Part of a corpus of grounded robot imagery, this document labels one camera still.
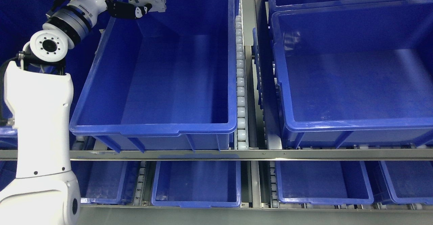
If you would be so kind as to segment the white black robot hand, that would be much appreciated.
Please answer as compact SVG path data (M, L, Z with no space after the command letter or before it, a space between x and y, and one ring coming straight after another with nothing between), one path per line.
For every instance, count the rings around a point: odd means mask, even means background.
M140 19L153 8L151 3L134 5L114 0L87 0L86 3L97 15L108 11L112 17L120 19Z

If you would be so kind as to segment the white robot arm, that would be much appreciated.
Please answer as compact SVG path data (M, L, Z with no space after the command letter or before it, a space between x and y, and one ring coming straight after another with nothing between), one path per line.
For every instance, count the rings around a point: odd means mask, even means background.
M1 134L17 136L2 225L75 225L82 194L69 124L101 33L79 0L1 0Z

